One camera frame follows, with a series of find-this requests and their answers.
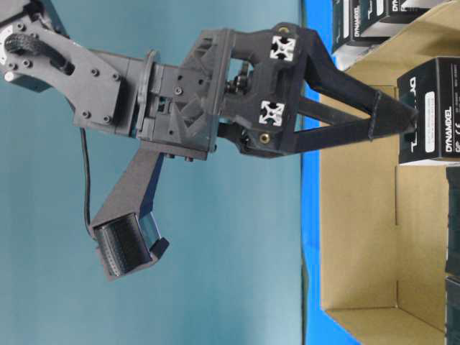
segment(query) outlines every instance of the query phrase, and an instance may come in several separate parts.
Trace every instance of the dynamixel box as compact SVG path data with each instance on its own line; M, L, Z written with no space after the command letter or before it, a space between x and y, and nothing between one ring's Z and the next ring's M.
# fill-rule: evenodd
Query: dynamixel box
M460 166L447 167L446 176L448 181L446 273L460 276Z
M379 45L387 39L361 36L360 1L362 0L332 0L332 52L341 70L350 67L371 46Z
M434 7L436 5L439 5L442 2L445 2L448 0L402 0L402 8L410 8L410 7L418 7L421 9L430 9L431 7Z
M446 278L446 345L459 343L460 339L460 279Z
M426 11L403 9L400 0L362 0L361 36L394 36Z
M437 57L402 77L400 100L419 110L417 130L400 139L400 164L460 159L460 57Z

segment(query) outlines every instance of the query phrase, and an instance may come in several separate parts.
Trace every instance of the black cable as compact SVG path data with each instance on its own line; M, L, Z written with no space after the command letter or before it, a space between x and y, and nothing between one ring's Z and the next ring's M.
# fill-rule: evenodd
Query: black cable
M90 199L91 199L91 174L89 168L89 156L88 156L88 143L86 141L86 131L83 128L80 128L81 136L81 150L83 151L83 166L85 168L85 201L83 206L83 214L85 218L85 227L86 231L90 238L94 241L96 240L90 231L91 217L90 217Z
M72 74L75 67L65 59L65 57L53 47L49 46L43 41L40 41L37 37L29 36L27 34L12 34L10 35L5 43L5 49L7 52L20 53L22 51L31 52L32 54L44 55L49 57L52 65L63 71L65 74ZM85 227L88 235L95 241L96 239L91 235L90 224L90 199L91 199L91 174L89 168L89 156L88 156L88 143L86 142L86 131L80 128L81 135L81 149L83 151L83 165L85 168L85 199L83 214L85 219Z
M53 66L67 75L71 75L75 70L75 66L55 48L28 34L11 34L5 40L4 46L7 52L20 53L25 51L47 56Z

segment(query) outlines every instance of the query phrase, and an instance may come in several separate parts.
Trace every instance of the blue background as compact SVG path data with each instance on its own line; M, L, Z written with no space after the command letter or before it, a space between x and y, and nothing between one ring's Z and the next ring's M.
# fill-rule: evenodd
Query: blue background
M299 20L296 1L54 3L82 45L138 58L155 48L169 64L203 28ZM152 269L108 283L83 227L66 101L6 83L0 92L0 344L301 343L299 157L243 157L219 141L208 162L167 160L155 215L171 247ZM138 143L97 132L88 141L94 215ZM314 313L308 330L317 322Z
M305 0L306 22L318 31L328 50L332 43L332 1ZM318 100L318 94L307 91L307 97ZM317 127L307 120L305 128ZM320 221L319 221L319 152L303 155L302 162L302 244L308 268L307 344L358 344L342 327L321 310L320 300Z

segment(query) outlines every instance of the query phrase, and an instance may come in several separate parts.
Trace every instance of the cardboard box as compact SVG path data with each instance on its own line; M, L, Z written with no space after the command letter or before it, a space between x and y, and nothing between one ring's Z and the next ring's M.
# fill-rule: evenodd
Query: cardboard box
M437 57L397 80L400 100L419 110L415 133L400 137L400 164L460 160L460 57Z
M347 73L397 96L404 73L460 56L458 18L459 0L439 5ZM446 168L399 166L398 152L398 137L321 152L321 307L362 344L442 345Z
M363 1L361 36L394 36L425 12L426 9L402 9L400 0Z
M332 53L340 70L349 68L387 37L361 37L361 0L332 0Z

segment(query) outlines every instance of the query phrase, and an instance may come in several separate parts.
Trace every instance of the robotic arm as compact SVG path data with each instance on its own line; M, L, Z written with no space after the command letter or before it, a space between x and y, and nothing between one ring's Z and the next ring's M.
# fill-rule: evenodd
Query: robotic arm
M227 80L231 59L242 66ZM35 92L58 89L83 138L89 128L140 140L87 222L110 280L153 265L167 249L152 215L164 156L206 160L223 137L244 155L282 157L410 132L417 120L415 109L337 70L314 30L289 23L203 31L183 63L171 66L155 51L140 60L76 44L50 0L2 0L0 72ZM302 97L304 82L369 118ZM329 126L296 131L298 114Z

